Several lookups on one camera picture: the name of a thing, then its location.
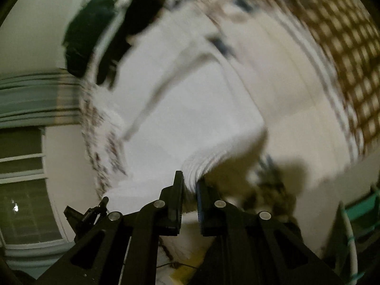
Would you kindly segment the white knit sweater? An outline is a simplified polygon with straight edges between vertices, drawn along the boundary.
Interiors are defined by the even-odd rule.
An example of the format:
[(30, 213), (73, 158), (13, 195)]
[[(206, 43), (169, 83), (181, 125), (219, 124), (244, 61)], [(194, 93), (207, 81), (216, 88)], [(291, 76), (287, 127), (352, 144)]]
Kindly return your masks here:
[(244, 196), (265, 124), (227, 59), (211, 42), (219, 32), (193, 6), (164, 14), (122, 60), (111, 100), (127, 178), (108, 192), (112, 209), (138, 211), (184, 175), (188, 196), (200, 178)]

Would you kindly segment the teal rack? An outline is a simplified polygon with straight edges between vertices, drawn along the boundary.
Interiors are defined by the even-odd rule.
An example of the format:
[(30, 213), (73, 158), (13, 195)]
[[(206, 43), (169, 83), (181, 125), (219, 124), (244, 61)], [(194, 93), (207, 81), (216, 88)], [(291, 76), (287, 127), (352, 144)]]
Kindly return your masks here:
[(339, 243), (336, 272), (344, 284), (366, 284), (379, 267), (379, 188), (338, 208)]

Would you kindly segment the green curtain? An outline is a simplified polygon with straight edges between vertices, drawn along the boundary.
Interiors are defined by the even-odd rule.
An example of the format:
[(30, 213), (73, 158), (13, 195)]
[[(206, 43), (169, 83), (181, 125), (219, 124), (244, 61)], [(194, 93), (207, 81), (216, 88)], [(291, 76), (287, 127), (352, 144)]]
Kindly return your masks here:
[(1, 129), (80, 122), (80, 80), (66, 70), (1, 77)]

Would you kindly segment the floral bed quilt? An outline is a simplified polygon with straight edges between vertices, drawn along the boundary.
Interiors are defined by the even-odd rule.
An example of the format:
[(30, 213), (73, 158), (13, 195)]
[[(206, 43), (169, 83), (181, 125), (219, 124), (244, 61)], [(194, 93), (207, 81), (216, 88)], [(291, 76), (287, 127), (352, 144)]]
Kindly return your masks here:
[(315, 187), (359, 160), (337, 70), (296, 19), (236, 0), (186, 0), (160, 14), (117, 67), (100, 61), (131, 0), (96, 45), (82, 88), (82, 130), (99, 196), (149, 200), (175, 171), (247, 196), (270, 161)]

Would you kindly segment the dark green blanket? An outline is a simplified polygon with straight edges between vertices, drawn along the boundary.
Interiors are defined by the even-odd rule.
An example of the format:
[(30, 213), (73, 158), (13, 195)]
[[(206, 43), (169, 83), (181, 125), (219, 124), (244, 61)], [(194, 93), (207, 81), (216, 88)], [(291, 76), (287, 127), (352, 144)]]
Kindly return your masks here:
[(117, 0), (89, 0), (68, 24), (62, 42), (66, 69), (81, 79), (99, 37), (116, 14)]

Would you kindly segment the striped black grey sweater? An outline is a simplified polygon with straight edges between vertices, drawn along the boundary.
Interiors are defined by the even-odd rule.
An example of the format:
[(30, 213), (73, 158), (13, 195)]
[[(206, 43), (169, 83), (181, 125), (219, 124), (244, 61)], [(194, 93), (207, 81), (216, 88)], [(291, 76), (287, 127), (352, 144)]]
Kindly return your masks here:
[(126, 8), (122, 23), (116, 29), (110, 43), (106, 46), (98, 65), (96, 84), (101, 86), (109, 80), (114, 85), (120, 60), (132, 47), (130, 37), (145, 30), (164, 7), (166, 0), (132, 0)]

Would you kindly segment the brown checkered bed sheet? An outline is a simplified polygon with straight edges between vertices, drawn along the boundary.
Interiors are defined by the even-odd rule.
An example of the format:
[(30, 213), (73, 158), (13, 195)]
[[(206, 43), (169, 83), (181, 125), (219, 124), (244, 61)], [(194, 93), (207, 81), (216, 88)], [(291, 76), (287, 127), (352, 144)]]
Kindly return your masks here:
[(379, 145), (379, 28), (354, 0), (259, 0), (295, 16), (337, 72), (348, 137), (364, 156)]

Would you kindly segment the window frame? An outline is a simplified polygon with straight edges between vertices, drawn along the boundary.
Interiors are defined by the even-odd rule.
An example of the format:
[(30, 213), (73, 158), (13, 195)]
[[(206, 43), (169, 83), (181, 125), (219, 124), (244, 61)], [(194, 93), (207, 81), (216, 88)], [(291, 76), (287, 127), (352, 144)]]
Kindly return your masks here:
[(50, 266), (71, 247), (47, 182), (44, 128), (2, 129), (1, 248), (12, 266)]

